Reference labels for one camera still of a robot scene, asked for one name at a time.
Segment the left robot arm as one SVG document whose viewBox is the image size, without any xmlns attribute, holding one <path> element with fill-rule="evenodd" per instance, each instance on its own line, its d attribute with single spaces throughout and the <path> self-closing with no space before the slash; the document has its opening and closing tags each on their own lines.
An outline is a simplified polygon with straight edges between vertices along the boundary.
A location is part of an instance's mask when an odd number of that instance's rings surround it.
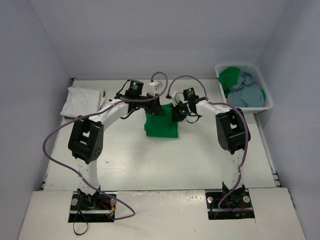
<svg viewBox="0 0 320 240">
<path fill-rule="evenodd" d="M 81 174 L 77 194 L 82 197 L 82 204 L 89 210 L 96 209 L 100 204 L 101 186 L 98 181 L 97 160 L 103 151 L 104 131 L 115 121 L 139 109 L 144 109 L 151 115 L 165 115 L 158 95 L 163 87 L 162 83 L 151 81 L 146 95 L 142 95 L 143 86 L 143 82 L 131 80 L 125 93 L 117 92 L 114 99 L 102 109 L 103 113 L 73 124 L 68 149 L 71 150 Z"/>
</svg>

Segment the white t-shirt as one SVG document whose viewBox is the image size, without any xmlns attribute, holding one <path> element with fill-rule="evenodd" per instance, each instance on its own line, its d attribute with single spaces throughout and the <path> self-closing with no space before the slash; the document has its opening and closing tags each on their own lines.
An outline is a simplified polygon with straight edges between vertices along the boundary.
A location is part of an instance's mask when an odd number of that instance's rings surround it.
<svg viewBox="0 0 320 240">
<path fill-rule="evenodd" d="M 98 112 L 104 103 L 100 99 L 100 90 L 102 89 L 69 87 L 67 99 L 60 115 L 65 118 L 76 118 Z"/>
</svg>

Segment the green t-shirt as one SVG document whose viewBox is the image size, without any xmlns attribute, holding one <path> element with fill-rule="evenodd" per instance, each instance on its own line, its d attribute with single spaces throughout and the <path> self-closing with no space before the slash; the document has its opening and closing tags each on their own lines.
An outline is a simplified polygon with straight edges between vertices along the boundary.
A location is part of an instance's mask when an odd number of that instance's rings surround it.
<svg viewBox="0 0 320 240">
<path fill-rule="evenodd" d="M 144 130 L 147 137 L 152 138 L 178 138 L 178 123 L 172 121 L 172 103 L 162 105 L 165 115 L 151 115 L 145 113 Z"/>
</svg>

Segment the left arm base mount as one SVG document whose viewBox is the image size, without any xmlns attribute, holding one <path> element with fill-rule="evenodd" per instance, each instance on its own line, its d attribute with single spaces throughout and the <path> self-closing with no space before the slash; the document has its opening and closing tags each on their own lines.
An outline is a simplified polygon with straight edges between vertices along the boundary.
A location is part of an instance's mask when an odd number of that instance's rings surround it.
<svg viewBox="0 0 320 240">
<path fill-rule="evenodd" d="M 99 195 L 94 203 L 84 200 L 76 192 L 72 194 L 69 208 L 69 223 L 113 223 L 117 201 Z"/>
</svg>

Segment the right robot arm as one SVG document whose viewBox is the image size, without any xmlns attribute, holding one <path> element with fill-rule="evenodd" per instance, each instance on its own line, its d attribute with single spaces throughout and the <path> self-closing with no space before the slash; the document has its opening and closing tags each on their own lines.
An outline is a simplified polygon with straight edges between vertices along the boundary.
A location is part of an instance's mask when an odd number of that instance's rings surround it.
<svg viewBox="0 0 320 240">
<path fill-rule="evenodd" d="M 214 120 L 219 146 L 231 154 L 231 161 L 224 168 L 221 200 L 227 206 L 239 201 L 237 189 L 242 187 L 242 168 L 246 160 L 251 135 L 243 112 L 227 104 L 210 102 L 195 94 L 194 88 L 179 92 L 170 91 L 167 98 L 172 101 L 172 120 L 181 122 L 188 116 Z"/>
</svg>

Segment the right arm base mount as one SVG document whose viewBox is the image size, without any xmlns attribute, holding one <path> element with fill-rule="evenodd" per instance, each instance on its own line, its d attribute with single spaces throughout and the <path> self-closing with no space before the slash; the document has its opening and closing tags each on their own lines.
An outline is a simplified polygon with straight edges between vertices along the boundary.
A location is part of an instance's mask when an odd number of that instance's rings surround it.
<svg viewBox="0 0 320 240">
<path fill-rule="evenodd" d="M 242 220 L 254 219 L 255 213 L 252 206 L 250 193 L 247 189 L 236 189 L 218 207 L 223 198 L 222 191 L 206 191 L 206 205 L 209 220 Z"/>
</svg>

